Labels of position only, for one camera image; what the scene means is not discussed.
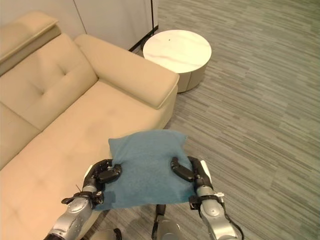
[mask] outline round side table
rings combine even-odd
[[[178,93],[200,83],[211,57],[209,42],[185,30],[162,31],[146,41],[143,56],[180,75]]]

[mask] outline sofa armrest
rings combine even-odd
[[[90,35],[80,35],[75,43],[101,79],[159,109],[178,83],[179,75]]]

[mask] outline sofa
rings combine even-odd
[[[178,74],[57,22],[33,11],[0,30],[2,240],[44,239],[88,167],[112,157],[109,138],[173,114]]]

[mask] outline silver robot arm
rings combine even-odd
[[[244,239],[241,228],[226,213],[224,194],[214,191],[206,163],[191,156],[188,158],[192,164],[192,171],[180,165],[176,157],[171,161],[171,169],[179,177],[194,183],[196,195],[189,198],[190,208],[199,211],[208,228],[210,239],[239,240],[234,227],[240,231],[241,239]]]
[[[61,201],[67,209],[44,240],[75,240],[93,209],[104,202],[105,184],[117,180],[121,172],[118,164],[112,168],[112,159],[94,164],[84,178],[82,191]]]

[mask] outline white marble tabletop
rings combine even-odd
[[[211,46],[194,32],[168,30],[148,39],[143,47],[143,56],[175,73],[188,73],[209,61]]]

